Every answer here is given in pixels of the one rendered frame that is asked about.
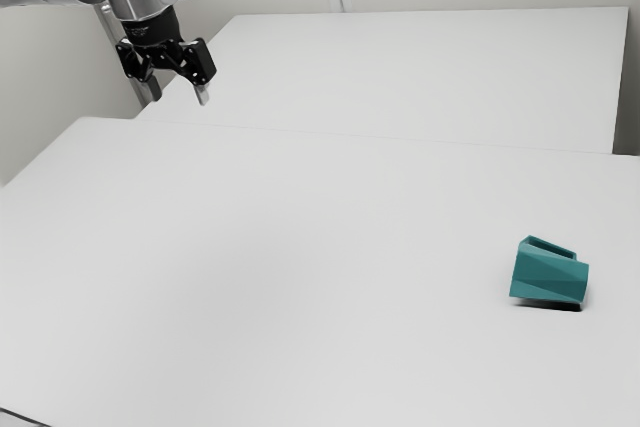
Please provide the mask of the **teal faceted mug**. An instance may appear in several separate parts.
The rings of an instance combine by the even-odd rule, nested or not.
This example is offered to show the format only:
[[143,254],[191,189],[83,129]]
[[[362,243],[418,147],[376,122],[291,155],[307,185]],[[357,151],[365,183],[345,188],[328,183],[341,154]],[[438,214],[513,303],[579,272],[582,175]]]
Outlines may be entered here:
[[575,252],[528,236],[518,244],[509,296],[579,305],[589,272],[589,264],[579,261]]

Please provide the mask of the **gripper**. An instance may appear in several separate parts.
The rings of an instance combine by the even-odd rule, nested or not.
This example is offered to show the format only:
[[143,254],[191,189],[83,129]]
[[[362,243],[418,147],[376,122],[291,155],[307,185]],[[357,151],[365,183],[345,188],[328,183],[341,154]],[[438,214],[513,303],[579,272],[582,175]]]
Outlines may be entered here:
[[122,21],[121,25],[125,36],[116,43],[116,53],[124,74],[138,82],[149,102],[161,99],[162,88],[155,76],[151,58],[140,58],[134,47],[168,46],[166,55],[171,69],[190,82],[201,106],[208,103],[208,87],[217,73],[217,67],[203,38],[182,42],[173,6],[149,19]]

